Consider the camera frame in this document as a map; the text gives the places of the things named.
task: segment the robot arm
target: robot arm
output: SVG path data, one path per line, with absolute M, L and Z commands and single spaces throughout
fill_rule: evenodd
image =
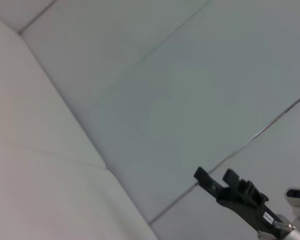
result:
M 259 192 L 251 181 L 239 179 L 233 170 L 228 169 L 222 179 L 228 187 L 221 186 L 201 167 L 194 177 L 218 204 L 231 209 L 254 228 L 259 239 L 300 240 L 300 231 L 289 222 L 284 222 L 265 205 L 268 197 Z

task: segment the white panel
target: white panel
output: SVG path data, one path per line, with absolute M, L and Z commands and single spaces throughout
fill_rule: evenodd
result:
M 252 181 L 269 197 L 266 205 L 274 213 L 293 221 L 284 194 L 288 188 L 300 188 L 300 103 L 212 174 L 223 186 L 227 169 Z M 162 240 L 257 239 L 256 232 L 240 217 L 218 205 L 200 187 L 157 221 L 153 229 Z
M 300 97 L 298 22 L 265 2 L 212 1 L 79 116 L 147 220 Z
M 156 240 L 106 169 L 0 143 L 0 240 Z
M 53 0 L 0 0 L 0 19 L 19 31 Z
M 76 114 L 207 0 L 59 0 L 22 35 Z
M 294 219 L 284 198 L 288 188 L 300 188 L 300 103 L 214 174 L 221 181 L 228 168 L 251 180 L 270 201 L 273 212 Z
M 257 240 L 257 232 L 196 187 L 153 226 L 160 240 Z
M 0 141 L 105 167 L 25 43 L 1 22 Z

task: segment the wall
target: wall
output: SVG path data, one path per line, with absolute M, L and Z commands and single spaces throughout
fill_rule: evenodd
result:
M 0 20 L 18 32 L 52 2 L 54 0 L 0 0 Z
M 274 213 L 293 221 L 295 217 L 284 194 L 288 188 L 300 188 L 300 103 L 212 174 L 223 186 L 222 177 L 227 169 L 252 181 L 269 197 L 266 205 Z M 225 236 L 226 239 L 257 239 L 257 233 L 247 223 L 218 205 L 200 187 L 158 220 L 153 229 L 164 240 L 224 239 Z
M 201 2 L 181 27 L 177 3 L 60 0 L 22 35 L 149 223 L 199 165 L 213 169 L 300 97 L 300 0 Z M 174 33 L 152 41 L 160 31 Z M 153 229 L 164 240 L 249 229 L 203 194 Z M 223 214 L 233 224 L 211 227 Z
M 24 41 L 0 22 L 0 240 L 156 237 Z

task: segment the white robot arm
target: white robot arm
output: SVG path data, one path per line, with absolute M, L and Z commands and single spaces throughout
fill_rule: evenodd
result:
M 296 216 L 291 223 L 284 216 L 274 214 L 265 205 L 268 197 L 259 192 L 251 181 L 239 179 L 231 169 L 222 179 L 228 187 L 221 186 L 201 167 L 194 177 L 218 204 L 231 209 L 254 228 L 259 240 L 300 240 L 300 188 L 291 188 L 285 193 Z

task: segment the panel seam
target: panel seam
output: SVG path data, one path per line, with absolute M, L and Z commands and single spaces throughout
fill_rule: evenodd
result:
M 260 136 L 264 131 L 266 131 L 272 124 L 274 124 L 276 121 L 278 121 L 283 115 L 285 115 L 287 112 L 289 112 L 294 106 L 296 106 L 298 103 L 300 103 L 300 98 L 295 101 L 293 104 L 291 104 L 288 108 L 286 108 L 282 113 L 280 113 L 275 119 L 273 119 L 266 127 L 264 127 L 261 131 L 257 132 L 250 140 L 248 140 L 243 146 L 235 150 L 233 153 L 228 155 L 225 159 L 223 159 L 221 162 L 219 162 L 213 169 L 211 169 L 208 174 L 212 174 L 215 172 L 222 164 L 224 164 L 227 160 L 231 159 L 233 156 L 238 154 L 242 149 L 244 149 L 248 144 L 250 144 L 254 139 L 256 139 L 258 136 Z M 177 197 L 172 203 L 170 203 L 165 209 L 163 209 L 157 216 L 155 216 L 151 221 L 149 221 L 149 226 L 153 226 L 153 224 L 158 221 L 161 217 L 163 217 L 169 210 L 171 210 L 177 203 L 179 203 L 184 197 L 186 197 L 189 193 L 191 193 L 196 186 L 199 184 L 196 183 L 195 185 L 191 186 L 186 190 L 183 194 L 181 194 L 179 197 Z
M 52 0 L 44 9 L 42 9 L 34 18 L 32 18 L 24 27 L 17 33 L 22 35 L 34 22 L 36 22 L 46 11 L 48 11 L 58 0 Z

